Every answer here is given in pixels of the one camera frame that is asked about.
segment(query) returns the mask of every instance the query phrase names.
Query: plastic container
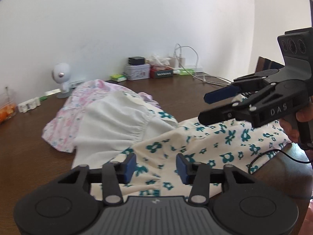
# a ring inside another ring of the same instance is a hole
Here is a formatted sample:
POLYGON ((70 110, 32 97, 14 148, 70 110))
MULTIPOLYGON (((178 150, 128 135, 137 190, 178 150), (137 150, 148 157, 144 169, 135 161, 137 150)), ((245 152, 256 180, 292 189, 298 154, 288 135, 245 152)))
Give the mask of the plastic container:
POLYGON ((128 80, 142 80, 150 77, 150 65, 125 65, 124 74, 128 80))
POLYGON ((0 124, 16 114, 16 103, 14 96, 9 92, 0 94, 0 124))

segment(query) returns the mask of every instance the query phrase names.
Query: security camera lens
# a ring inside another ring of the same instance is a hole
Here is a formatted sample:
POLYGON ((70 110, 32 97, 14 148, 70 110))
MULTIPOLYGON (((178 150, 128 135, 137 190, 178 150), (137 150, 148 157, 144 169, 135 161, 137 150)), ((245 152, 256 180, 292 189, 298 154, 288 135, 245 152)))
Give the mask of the security camera lens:
POLYGON ((306 46, 304 45, 302 40, 298 40, 298 46, 299 46, 301 53, 304 54, 306 52, 306 46))
POLYGON ((293 54, 297 53, 297 46, 295 45, 295 42, 292 39, 288 39, 288 44, 289 44, 289 48, 291 50, 291 52, 293 54))
POLYGON ((281 45, 283 46, 284 51, 287 51, 287 44, 284 41, 281 41, 281 45))

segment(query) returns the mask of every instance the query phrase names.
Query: wooden table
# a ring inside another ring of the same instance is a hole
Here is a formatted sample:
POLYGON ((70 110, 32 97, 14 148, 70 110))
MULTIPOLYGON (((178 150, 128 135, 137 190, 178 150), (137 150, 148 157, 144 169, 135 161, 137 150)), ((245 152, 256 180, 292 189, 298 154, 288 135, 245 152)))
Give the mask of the wooden table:
MULTIPOLYGON (((151 94, 178 121, 198 116, 208 107, 203 101, 204 94, 217 88, 190 76, 127 81, 122 85, 151 94)), ((64 102, 50 96, 40 107, 18 113, 0 125, 0 234, 19 234, 12 217, 18 199, 71 168, 74 154, 58 152, 41 139, 43 127, 64 102)), ((297 159, 307 160, 297 146, 285 150, 297 159)), ((309 197, 312 193, 311 165, 295 163, 282 154, 265 164, 255 176, 286 194, 309 197)), ((309 200, 296 200, 296 203, 300 214, 293 235, 298 234, 309 200)))

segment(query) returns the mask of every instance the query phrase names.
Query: pink floral garment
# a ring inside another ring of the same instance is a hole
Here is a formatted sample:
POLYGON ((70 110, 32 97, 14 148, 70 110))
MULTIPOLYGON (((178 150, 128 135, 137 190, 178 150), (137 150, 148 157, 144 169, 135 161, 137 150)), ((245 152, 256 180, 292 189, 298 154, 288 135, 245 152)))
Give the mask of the pink floral garment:
MULTIPOLYGON (((77 135, 85 107, 116 90, 136 94, 124 86, 107 83, 102 80, 92 80, 78 86, 67 99, 64 106, 58 111, 56 117, 45 126, 42 138, 56 150, 73 152, 75 147, 73 146, 73 140, 77 135)), ((155 107, 159 107, 158 103, 152 100, 152 96, 146 93, 139 93, 138 97, 155 107)))

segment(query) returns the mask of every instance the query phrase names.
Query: circular cover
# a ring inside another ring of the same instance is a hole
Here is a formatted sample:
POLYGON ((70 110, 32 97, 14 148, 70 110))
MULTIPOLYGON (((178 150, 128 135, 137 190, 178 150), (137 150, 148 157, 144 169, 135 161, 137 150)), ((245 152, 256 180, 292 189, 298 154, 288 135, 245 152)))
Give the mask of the circular cover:
POLYGON ((213 213, 221 225, 242 235, 289 234, 298 206, 273 188, 241 184, 218 197, 213 213))
POLYGON ((55 183, 22 198, 14 219, 27 234, 71 235, 86 229, 98 212, 98 202, 81 187, 55 183))

